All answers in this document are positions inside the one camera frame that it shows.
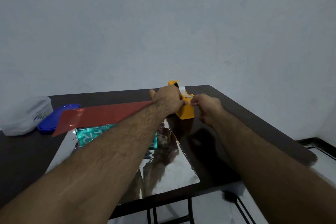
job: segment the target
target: table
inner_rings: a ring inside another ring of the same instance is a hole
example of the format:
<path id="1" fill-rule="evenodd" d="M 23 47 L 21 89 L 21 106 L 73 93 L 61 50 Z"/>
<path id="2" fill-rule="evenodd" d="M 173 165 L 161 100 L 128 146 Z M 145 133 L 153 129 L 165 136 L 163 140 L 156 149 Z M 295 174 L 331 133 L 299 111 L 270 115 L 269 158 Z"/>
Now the table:
<path id="1" fill-rule="evenodd" d="M 206 93 L 219 98 L 226 110 L 254 132 L 302 162 L 300 156 L 305 154 L 306 149 L 215 88 L 203 85 L 189 86 L 186 89 L 193 94 Z M 148 89 L 125 90 L 57 95 L 50 98 L 54 109 L 70 103 L 88 107 L 146 101 L 151 99 L 148 92 Z M 198 120 L 198 116 L 199 111 L 196 108 L 195 119 L 179 120 L 171 115 L 168 122 L 201 182 L 119 205 L 112 218 L 216 191 L 240 180 L 239 175 L 230 168 L 218 137 L 211 128 Z M 65 134 L 51 137 L 50 134 L 41 134 L 34 130 L 23 136 L 6 137 L 0 132 L 0 208 L 45 173 L 64 136 Z"/>

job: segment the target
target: hand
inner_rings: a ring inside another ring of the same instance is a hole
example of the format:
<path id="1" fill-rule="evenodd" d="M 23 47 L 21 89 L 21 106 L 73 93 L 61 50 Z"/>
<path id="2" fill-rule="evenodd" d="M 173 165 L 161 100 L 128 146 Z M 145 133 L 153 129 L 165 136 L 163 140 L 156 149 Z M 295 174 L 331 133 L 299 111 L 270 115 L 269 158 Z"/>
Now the hand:
<path id="1" fill-rule="evenodd" d="M 157 92 L 150 90 L 149 94 L 154 103 L 166 105 L 169 114 L 177 112 L 181 106 L 187 104 L 185 100 L 180 99 L 181 92 L 175 85 L 162 87 Z"/>
<path id="2" fill-rule="evenodd" d="M 225 112 L 218 98 L 212 98 L 206 94 L 195 95 L 190 105 L 198 106 L 199 120 L 212 128 Z"/>

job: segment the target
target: red plastic sheet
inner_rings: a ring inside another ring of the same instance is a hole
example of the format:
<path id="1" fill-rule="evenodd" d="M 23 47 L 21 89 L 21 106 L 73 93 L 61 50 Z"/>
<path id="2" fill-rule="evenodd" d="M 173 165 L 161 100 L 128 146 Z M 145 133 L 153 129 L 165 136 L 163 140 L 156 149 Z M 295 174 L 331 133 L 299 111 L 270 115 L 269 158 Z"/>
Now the red plastic sheet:
<path id="1" fill-rule="evenodd" d="M 64 111 L 52 136 L 58 136 L 74 128 L 95 127 L 121 122 L 150 103 L 152 101 L 92 106 Z"/>

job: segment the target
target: aluminum foil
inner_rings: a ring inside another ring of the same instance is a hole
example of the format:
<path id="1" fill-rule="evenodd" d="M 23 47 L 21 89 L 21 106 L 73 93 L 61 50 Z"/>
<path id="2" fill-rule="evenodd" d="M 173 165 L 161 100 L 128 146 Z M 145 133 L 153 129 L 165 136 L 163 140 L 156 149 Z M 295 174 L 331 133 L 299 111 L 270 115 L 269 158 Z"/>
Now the aluminum foil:
<path id="1" fill-rule="evenodd" d="M 75 130 L 69 131 L 47 172 L 78 149 Z M 149 149 L 119 204 L 200 182 L 165 120 L 157 131 L 157 148 Z"/>

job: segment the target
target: wall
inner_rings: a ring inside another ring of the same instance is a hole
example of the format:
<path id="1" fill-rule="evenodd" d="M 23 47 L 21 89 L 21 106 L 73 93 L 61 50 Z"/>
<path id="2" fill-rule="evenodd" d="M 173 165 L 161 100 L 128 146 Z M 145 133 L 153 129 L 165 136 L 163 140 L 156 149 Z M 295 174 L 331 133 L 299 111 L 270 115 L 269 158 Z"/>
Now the wall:
<path id="1" fill-rule="evenodd" d="M 0 110 L 182 78 L 301 139 L 336 100 L 336 0 L 0 2 Z"/>
<path id="2" fill-rule="evenodd" d="M 318 130 L 317 137 L 336 147 L 336 105 Z"/>

